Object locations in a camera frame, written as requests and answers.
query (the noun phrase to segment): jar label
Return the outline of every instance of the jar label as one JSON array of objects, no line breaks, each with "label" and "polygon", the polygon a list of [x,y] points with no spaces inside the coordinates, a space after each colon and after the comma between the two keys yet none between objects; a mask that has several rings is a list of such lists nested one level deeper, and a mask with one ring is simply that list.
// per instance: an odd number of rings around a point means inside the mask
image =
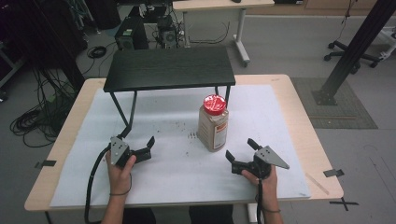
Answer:
[{"label": "jar label", "polygon": [[225,144],[227,137],[227,125],[228,122],[224,122],[218,126],[215,126],[215,136],[213,138],[213,148],[218,149]]}]

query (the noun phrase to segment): wooden table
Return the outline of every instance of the wooden table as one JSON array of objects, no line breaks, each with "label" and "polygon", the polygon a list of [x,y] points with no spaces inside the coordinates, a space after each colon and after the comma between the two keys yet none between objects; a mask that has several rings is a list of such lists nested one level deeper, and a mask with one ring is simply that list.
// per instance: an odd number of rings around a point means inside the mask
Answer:
[{"label": "wooden table", "polygon": [[203,17],[207,17],[210,11],[216,10],[215,13],[219,15],[220,14],[219,10],[239,9],[238,31],[236,35],[233,36],[233,38],[235,40],[236,47],[238,48],[239,53],[242,56],[244,65],[248,66],[250,59],[241,41],[247,8],[266,7],[266,6],[270,7],[273,5],[274,5],[273,0],[242,0],[241,3],[235,3],[232,0],[189,0],[189,1],[174,2],[173,9],[175,11],[183,12],[183,22],[185,27],[184,40],[185,40],[186,48],[190,47],[189,25],[188,25],[189,13],[200,11]]},{"label": "wooden table", "polygon": [[[273,87],[288,126],[290,138],[304,169],[306,182],[312,195],[310,200],[341,198],[344,192],[337,177],[326,177],[323,174],[323,171],[331,170],[332,166],[289,77],[286,75],[243,75],[235,76],[235,79],[237,85],[269,84]],[[104,78],[85,81],[47,158],[49,161],[57,162],[53,167],[42,168],[25,202],[26,210],[54,210],[50,207],[50,201],[58,185],[64,161],[76,140],[78,130],[91,106],[96,90],[102,89],[105,81]]]}]

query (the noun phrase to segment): white paper sheet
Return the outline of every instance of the white paper sheet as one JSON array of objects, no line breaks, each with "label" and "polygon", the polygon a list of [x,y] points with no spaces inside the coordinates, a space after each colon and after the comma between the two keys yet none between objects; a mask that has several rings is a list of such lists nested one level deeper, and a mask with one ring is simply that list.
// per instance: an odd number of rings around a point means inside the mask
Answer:
[{"label": "white paper sheet", "polygon": [[[224,94],[225,88],[219,88]],[[132,190],[127,203],[136,205],[178,203],[248,202],[256,189],[241,175],[231,173],[226,150],[237,161],[252,161],[252,138],[270,146],[289,166],[276,168],[278,198],[308,198],[310,192],[297,159],[289,133],[271,86],[234,86],[231,88],[227,143],[218,152],[209,152],[196,137],[198,109],[214,88],[139,91],[132,131],[124,139],[131,149],[146,146],[156,139],[152,158],[134,166]],[[132,92],[116,96],[127,118]],[[85,204],[90,172],[99,153],[111,136],[125,125],[109,93],[99,90],[84,119],[61,173],[50,206]],[[106,162],[102,160],[92,187],[92,205],[106,205],[109,184]]]}]

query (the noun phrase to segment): person's hand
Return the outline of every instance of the person's hand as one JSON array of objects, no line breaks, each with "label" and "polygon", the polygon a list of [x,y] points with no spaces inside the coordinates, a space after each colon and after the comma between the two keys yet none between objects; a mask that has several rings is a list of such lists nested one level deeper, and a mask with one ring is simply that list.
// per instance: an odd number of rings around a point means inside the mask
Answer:
[{"label": "person's hand", "polygon": [[[244,170],[242,175],[256,187],[259,185],[259,178],[251,172]],[[271,173],[262,181],[262,208],[270,211],[278,211],[279,204],[276,197],[277,175],[276,168],[271,165]]]},{"label": "person's hand", "polygon": [[111,152],[106,153],[108,179],[110,181],[110,195],[123,196],[128,194],[131,188],[131,171],[136,162],[136,156],[132,156],[121,169],[111,164]]}]

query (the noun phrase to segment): small black table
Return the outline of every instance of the small black table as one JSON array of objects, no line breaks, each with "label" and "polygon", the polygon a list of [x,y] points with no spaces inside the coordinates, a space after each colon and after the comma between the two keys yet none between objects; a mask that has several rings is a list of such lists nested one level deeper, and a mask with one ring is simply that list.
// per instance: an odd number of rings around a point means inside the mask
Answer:
[{"label": "small black table", "polygon": [[[114,54],[104,91],[109,92],[127,126],[132,128],[138,91],[226,86],[228,102],[235,85],[226,48],[122,50]],[[125,118],[114,92],[133,91],[130,121]]]}]

